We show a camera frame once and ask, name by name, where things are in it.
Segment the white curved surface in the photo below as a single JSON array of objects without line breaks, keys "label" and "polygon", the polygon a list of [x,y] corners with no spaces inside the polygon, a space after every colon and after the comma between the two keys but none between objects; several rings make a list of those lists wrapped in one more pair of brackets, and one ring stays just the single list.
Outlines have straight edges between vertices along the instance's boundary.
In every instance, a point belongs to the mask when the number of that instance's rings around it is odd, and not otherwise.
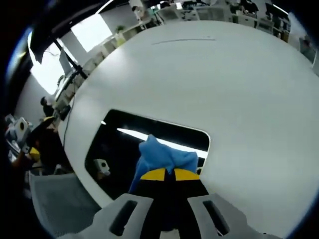
[{"label": "white curved surface", "polygon": [[84,159],[110,109],[201,129],[212,139],[203,183],[256,230],[285,237],[319,187],[318,102],[308,60],[278,38],[227,22],[172,23],[139,33],[93,71],[76,94],[65,150],[103,207],[111,199]]}]

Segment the desk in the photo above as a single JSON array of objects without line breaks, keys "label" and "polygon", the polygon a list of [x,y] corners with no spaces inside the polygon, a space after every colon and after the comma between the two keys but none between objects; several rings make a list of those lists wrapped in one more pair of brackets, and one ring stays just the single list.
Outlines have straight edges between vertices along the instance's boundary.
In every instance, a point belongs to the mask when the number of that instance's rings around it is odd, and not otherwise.
[{"label": "desk", "polygon": [[284,238],[319,187],[318,82],[300,52],[254,28],[220,21],[154,27],[116,49],[83,83],[65,151],[104,207],[112,200],[84,161],[110,109],[203,130],[211,139],[201,174],[208,191],[245,213],[254,229]]}]

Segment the blue cloth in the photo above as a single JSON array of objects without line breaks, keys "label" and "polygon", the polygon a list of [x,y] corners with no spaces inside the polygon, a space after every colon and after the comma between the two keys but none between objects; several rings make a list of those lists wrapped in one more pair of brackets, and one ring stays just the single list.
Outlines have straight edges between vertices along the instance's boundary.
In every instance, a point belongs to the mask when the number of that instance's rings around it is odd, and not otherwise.
[{"label": "blue cloth", "polygon": [[184,152],[161,144],[153,135],[140,143],[141,157],[136,164],[135,176],[130,191],[133,192],[141,177],[149,171],[165,168],[171,173],[174,168],[185,169],[196,173],[198,157],[195,152]]}]

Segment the black cable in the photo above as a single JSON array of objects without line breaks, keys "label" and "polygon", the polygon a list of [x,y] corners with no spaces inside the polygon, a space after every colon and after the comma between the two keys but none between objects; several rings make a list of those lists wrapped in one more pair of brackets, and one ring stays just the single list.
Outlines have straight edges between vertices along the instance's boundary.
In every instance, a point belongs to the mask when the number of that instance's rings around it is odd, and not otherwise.
[{"label": "black cable", "polygon": [[65,135],[66,135],[66,132],[68,130],[68,126],[69,126],[69,121],[70,121],[70,117],[71,117],[71,112],[72,112],[72,109],[74,107],[74,102],[75,102],[75,83],[73,81],[73,85],[74,85],[74,96],[73,96],[73,103],[72,103],[72,107],[69,111],[69,118],[68,118],[68,121],[66,122],[66,127],[65,127],[65,131],[64,131],[64,135],[63,135],[63,149],[64,149],[64,145],[65,145]]}]

